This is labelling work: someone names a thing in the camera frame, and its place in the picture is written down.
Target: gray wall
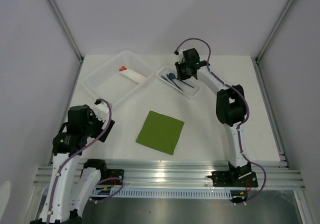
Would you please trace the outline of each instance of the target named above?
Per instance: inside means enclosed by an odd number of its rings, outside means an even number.
[[[84,54],[168,54],[186,38],[255,56],[287,0],[57,0]],[[191,42],[201,53],[206,47]]]
[[[12,182],[1,223],[16,224],[49,161],[78,64],[45,0],[0,7],[0,185]]]
[[[261,68],[288,159],[301,170],[320,221],[319,53],[320,0],[298,0]]]

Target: white robotic arm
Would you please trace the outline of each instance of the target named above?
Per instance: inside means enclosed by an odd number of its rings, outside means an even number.
[[[197,78],[201,82],[203,82],[215,95],[221,90],[227,90],[228,88],[222,85],[214,76],[210,74],[207,67],[204,66],[200,68],[197,72]],[[240,122],[236,122],[232,127],[227,124],[223,124],[225,128],[228,143],[229,143],[229,161],[234,167],[243,167],[247,165],[247,161],[244,159],[243,155],[240,151],[239,139],[238,139],[238,131],[237,126]],[[245,151],[245,142],[243,137],[243,128],[240,128],[241,140],[242,140],[242,148]]]
[[[68,121],[53,139],[52,175],[44,207],[39,219],[30,224],[82,223],[83,210],[95,186],[108,177],[107,165],[104,160],[89,159],[75,187],[74,176],[82,151],[95,140],[104,142],[115,123],[111,113],[108,114],[111,107],[107,106],[98,102],[94,111],[87,105],[71,107],[68,111]],[[87,145],[88,137],[95,140]]]
[[[203,82],[216,96],[216,115],[223,124],[229,145],[229,170],[215,171],[212,176],[215,187],[246,187],[250,180],[252,187],[257,187],[256,174],[252,172],[251,163],[246,159],[244,131],[242,122],[246,118],[247,107],[244,90],[240,85],[231,86],[209,69],[207,61],[200,61],[196,49],[180,49],[175,52],[178,61],[175,63],[177,78],[186,80],[194,77]]]

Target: green cloth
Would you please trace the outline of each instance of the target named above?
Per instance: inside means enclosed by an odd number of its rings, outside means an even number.
[[[136,142],[173,155],[183,126],[183,121],[150,111]]]

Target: black bracket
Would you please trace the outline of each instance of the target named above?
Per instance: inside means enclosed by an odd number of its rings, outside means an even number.
[[[107,178],[120,178],[123,180],[125,175],[125,171],[123,169],[108,169],[105,160],[101,159],[88,159],[83,165],[83,168],[96,168],[100,170],[101,180]],[[111,180],[101,183],[101,185],[121,185],[121,181]]]
[[[245,188],[247,187],[246,180],[249,182],[252,188],[258,187],[257,176],[255,172],[252,172],[250,163],[236,168],[230,162],[228,165],[228,171],[213,171],[211,176],[208,176],[208,178],[212,179],[214,187]]]
[[[258,187],[257,175],[255,172],[233,181],[229,176],[229,171],[214,171],[208,178],[212,179],[213,186],[219,188],[246,188],[246,180],[250,183],[252,188]]]

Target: plastic storage bin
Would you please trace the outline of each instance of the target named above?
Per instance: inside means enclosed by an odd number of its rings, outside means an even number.
[[[143,75],[145,81],[138,84],[119,74],[122,66]],[[142,89],[154,73],[154,69],[138,55],[123,51],[83,79],[81,84],[94,99],[104,98],[114,109]]]
[[[162,69],[160,69],[158,73],[156,73],[156,76],[168,87],[174,89],[179,94],[187,97],[188,99],[194,99],[198,95],[198,93],[201,91],[201,86],[190,79],[184,80],[184,82],[186,82],[187,84],[191,85],[194,88],[191,88],[188,85],[182,83],[181,81],[175,79],[174,82],[183,90],[182,92],[167,78],[167,74],[169,73],[174,73],[176,77],[178,76],[177,72],[174,69],[170,68],[169,66],[165,66]],[[161,78],[161,75],[163,75],[169,82]]]

